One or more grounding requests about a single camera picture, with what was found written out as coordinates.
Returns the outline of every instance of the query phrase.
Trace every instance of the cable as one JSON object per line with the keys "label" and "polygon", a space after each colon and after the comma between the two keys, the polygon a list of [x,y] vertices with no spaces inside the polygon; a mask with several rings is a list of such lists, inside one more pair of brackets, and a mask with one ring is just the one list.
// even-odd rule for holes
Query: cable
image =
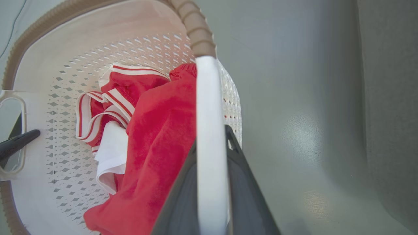
{"label": "cable", "polygon": [[16,21],[18,20],[18,17],[19,17],[19,15],[20,15],[20,13],[22,12],[23,8],[25,7],[26,1],[27,1],[27,0],[25,0],[25,2],[23,3],[22,7],[20,8],[20,11],[19,11],[18,15],[16,16],[15,20],[13,21],[13,27],[12,27],[12,32],[10,33],[9,41],[7,42],[6,47],[4,48],[3,52],[1,53],[0,58],[2,58],[2,57],[3,57],[4,53],[6,52],[7,47],[8,47],[8,46],[9,46],[9,44],[10,44],[10,41],[12,40],[13,31],[15,30],[15,24],[16,24]]}

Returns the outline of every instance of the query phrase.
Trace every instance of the red fabric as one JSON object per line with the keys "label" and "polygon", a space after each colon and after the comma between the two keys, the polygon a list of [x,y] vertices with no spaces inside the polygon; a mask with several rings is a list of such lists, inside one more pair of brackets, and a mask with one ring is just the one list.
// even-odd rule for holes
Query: red fabric
{"label": "red fabric", "polygon": [[196,67],[182,65],[172,82],[139,97],[128,125],[126,171],[118,191],[86,211],[103,235],[147,235],[196,138]]}
{"label": "red fabric", "polygon": [[110,74],[110,81],[101,88],[103,93],[116,89],[133,106],[138,102],[143,92],[169,82],[163,76],[157,75],[125,75],[117,72]]}
{"label": "red fabric", "polygon": [[[94,117],[95,115],[104,112],[112,104],[110,102],[101,103],[95,99],[92,99],[90,101],[90,105],[91,105],[92,117]],[[102,120],[100,121],[99,132],[97,133],[96,137],[92,141],[87,142],[88,145],[92,147],[100,145],[100,141],[102,140],[103,130],[105,129],[106,124],[110,121],[116,121],[119,123],[119,125],[122,126],[122,124],[120,124],[120,121],[117,118],[110,116],[110,115],[103,115]]]}

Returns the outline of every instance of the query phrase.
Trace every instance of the white laundry basket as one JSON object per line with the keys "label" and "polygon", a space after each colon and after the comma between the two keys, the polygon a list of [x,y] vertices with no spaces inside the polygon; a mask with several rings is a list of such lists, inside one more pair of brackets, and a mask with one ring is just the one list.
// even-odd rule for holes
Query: white laundry basket
{"label": "white laundry basket", "polygon": [[[18,169],[0,170],[13,234],[97,234],[86,228],[83,214],[108,194],[95,181],[91,148],[75,138],[75,105],[80,93],[98,90],[98,78],[114,62],[167,75],[180,64],[196,62],[198,164],[206,166],[198,165],[199,221],[202,227],[224,226],[222,125],[230,125],[242,143],[240,99],[216,59],[198,7],[189,0],[66,0],[17,40],[3,79],[0,101],[19,99],[23,130],[41,130],[25,147]],[[215,178],[208,177],[214,172]],[[206,201],[209,197],[215,205]]]}

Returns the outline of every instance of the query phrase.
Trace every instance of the gray floor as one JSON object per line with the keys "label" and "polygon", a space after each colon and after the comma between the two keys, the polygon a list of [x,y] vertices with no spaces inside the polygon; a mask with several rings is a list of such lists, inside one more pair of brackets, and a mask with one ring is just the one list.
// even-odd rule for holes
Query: gray floor
{"label": "gray floor", "polygon": [[[20,33],[60,0],[29,2]],[[368,179],[353,1],[196,2],[240,93],[243,149],[283,234],[411,234]]]}

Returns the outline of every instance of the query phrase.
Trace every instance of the white cloth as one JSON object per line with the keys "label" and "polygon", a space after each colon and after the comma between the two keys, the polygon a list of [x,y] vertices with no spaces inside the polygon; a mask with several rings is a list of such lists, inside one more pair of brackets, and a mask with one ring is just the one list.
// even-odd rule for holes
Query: white cloth
{"label": "white cloth", "polygon": [[94,159],[99,162],[96,181],[110,194],[116,193],[114,174],[125,174],[127,149],[126,130],[115,121],[108,122]]}

